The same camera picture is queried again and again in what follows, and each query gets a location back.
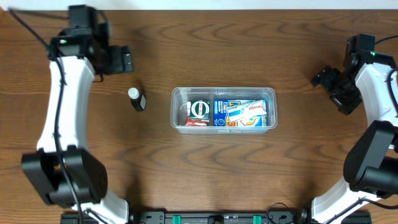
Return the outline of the dark bottle white cap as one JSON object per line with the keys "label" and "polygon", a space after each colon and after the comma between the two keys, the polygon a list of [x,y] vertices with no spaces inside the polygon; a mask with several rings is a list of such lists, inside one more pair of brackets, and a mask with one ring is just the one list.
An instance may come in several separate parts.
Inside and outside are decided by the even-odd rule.
{"label": "dark bottle white cap", "polygon": [[134,109],[139,112],[144,111],[146,107],[146,98],[144,94],[137,88],[130,88],[127,93]]}

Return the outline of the white green Panadol box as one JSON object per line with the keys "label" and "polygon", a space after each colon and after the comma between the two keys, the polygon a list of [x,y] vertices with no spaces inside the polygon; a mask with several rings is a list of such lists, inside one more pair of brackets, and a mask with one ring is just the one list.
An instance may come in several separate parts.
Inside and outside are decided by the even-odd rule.
{"label": "white green Panadol box", "polygon": [[226,108],[226,112],[231,122],[266,115],[266,101],[257,100],[245,104],[229,106]]}

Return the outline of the red Panadol box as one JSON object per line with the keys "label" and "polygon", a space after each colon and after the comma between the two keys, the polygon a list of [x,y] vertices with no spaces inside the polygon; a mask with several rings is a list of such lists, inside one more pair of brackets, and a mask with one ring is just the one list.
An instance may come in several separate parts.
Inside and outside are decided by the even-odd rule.
{"label": "red Panadol box", "polygon": [[191,102],[188,101],[187,102],[187,122],[185,124],[185,126],[207,126],[207,122],[206,121],[202,121],[202,120],[191,120],[190,118],[190,112],[191,112]]}

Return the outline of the dark green round-label box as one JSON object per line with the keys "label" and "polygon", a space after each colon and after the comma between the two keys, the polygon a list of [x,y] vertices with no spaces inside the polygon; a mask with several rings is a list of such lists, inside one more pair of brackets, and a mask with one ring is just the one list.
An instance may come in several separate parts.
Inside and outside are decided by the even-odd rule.
{"label": "dark green round-label box", "polygon": [[203,100],[192,101],[190,106],[190,119],[209,122],[210,102]]}

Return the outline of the blue white medicine box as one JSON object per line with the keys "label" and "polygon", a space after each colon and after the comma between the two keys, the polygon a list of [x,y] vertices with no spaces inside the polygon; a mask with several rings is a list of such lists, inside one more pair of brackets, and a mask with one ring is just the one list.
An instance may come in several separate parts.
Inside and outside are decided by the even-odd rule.
{"label": "blue white medicine box", "polygon": [[227,107],[253,102],[253,100],[215,100],[213,106],[213,125],[225,127],[265,127],[267,115],[231,122],[227,115]]}

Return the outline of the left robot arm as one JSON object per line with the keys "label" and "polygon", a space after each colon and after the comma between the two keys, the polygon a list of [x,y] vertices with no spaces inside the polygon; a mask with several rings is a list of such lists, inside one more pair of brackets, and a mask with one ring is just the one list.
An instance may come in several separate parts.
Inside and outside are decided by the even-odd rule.
{"label": "left robot arm", "polygon": [[87,5],[68,8],[68,27],[45,48],[51,87],[44,129],[36,151],[21,167],[42,201],[72,208],[76,223],[128,223],[129,204],[108,187],[105,166],[86,141],[90,88],[97,75],[134,70],[128,46],[111,45],[111,26]]}

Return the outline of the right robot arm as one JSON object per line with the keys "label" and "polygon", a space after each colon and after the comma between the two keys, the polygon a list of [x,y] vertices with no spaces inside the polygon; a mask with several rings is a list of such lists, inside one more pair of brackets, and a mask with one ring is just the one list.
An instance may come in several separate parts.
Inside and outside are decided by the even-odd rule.
{"label": "right robot arm", "polygon": [[377,52],[377,44],[372,35],[350,37],[344,70],[326,66],[311,80],[329,92],[340,113],[349,115],[363,104],[368,127],[347,154],[343,177],[312,200],[298,223],[371,223],[361,207],[397,209],[380,203],[397,194],[397,159],[387,156],[397,150],[397,64],[393,56]]}

